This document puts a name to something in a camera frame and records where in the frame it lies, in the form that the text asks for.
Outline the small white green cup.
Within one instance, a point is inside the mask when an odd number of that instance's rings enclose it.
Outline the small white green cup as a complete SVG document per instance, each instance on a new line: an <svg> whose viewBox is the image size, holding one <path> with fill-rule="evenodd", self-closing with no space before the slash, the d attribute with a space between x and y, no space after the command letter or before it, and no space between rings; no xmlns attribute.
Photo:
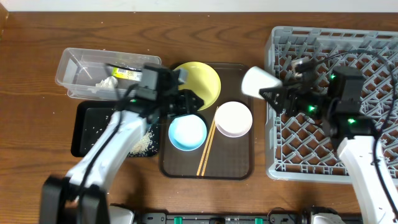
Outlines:
<svg viewBox="0 0 398 224"><path fill-rule="evenodd" d="M262 99L259 90L282 86L282 81L259 67L251 67L244 75L241 91L246 96Z"/></svg>

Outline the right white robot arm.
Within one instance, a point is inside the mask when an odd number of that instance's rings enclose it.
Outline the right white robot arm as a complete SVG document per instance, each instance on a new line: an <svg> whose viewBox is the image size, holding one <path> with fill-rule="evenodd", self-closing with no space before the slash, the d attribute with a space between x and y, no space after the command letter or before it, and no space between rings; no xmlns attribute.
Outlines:
<svg viewBox="0 0 398 224"><path fill-rule="evenodd" d="M315 62L299 62L299 78L283 83L259 70L258 95L278 113L299 113L320 120L322 130L348 171L365 223L397 223L397 189L388 172L379 143L381 132L361 114L364 77L360 70L336 66L325 94L313 90Z"/></svg>

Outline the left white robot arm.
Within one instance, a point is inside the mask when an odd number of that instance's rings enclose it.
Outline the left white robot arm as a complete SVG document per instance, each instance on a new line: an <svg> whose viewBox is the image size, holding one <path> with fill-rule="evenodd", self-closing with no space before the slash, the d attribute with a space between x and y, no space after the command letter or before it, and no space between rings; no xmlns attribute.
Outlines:
<svg viewBox="0 0 398 224"><path fill-rule="evenodd" d="M113 180L136 142L162 118L196 113L204 101L192 90L184 68L145 63L140 82L117 88L116 107L103 134L65 177L49 176L42 187L40 223L133 223L134 213L106 199Z"/></svg>

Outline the pile of rice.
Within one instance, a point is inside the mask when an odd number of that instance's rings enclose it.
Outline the pile of rice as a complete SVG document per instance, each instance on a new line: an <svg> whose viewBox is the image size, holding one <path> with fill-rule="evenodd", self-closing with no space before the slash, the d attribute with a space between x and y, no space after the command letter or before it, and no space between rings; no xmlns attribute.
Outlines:
<svg viewBox="0 0 398 224"><path fill-rule="evenodd" d="M150 157L156 153L158 139L159 129L154 124L148 124L137 113L117 111L88 153L118 158Z"/></svg>

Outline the white tissue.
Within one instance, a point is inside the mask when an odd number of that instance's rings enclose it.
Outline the white tissue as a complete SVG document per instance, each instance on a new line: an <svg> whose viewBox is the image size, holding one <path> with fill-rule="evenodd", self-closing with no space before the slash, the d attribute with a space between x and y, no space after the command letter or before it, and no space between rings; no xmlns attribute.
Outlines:
<svg viewBox="0 0 398 224"><path fill-rule="evenodd" d="M117 78L110 76L104 80L101 80L99 83L95 84L95 87L99 88L116 88L118 85Z"/></svg>

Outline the light blue bowl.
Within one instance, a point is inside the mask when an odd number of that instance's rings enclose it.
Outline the light blue bowl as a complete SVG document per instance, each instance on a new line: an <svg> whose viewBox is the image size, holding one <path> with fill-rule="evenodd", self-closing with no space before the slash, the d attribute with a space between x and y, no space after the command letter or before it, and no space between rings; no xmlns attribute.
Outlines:
<svg viewBox="0 0 398 224"><path fill-rule="evenodd" d="M181 151L198 149L207 137L207 127L199 116L190 114L175 118L168 130L169 140Z"/></svg>

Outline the pink white bowl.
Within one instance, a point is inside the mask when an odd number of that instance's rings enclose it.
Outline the pink white bowl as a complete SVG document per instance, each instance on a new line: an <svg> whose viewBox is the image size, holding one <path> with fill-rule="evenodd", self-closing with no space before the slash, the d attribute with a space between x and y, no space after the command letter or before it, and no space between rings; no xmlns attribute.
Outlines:
<svg viewBox="0 0 398 224"><path fill-rule="evenodd" d="M252 114L243 103L229 101L222 104L215 113L217 129L229 138L238 138L249 132Z"/></svg>

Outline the yellow green snack wrapper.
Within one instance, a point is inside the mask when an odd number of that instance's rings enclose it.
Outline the yellow green snack wrapper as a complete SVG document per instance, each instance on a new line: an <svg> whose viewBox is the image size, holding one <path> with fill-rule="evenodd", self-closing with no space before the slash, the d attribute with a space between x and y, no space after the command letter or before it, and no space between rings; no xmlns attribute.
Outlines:
<svg viewBox="0 0 398 224"><path fill-rule="evenodd" d="M112 76L120 79L139 82L142 78L142 71L136 68L117 68L112 69Z"/></svg>

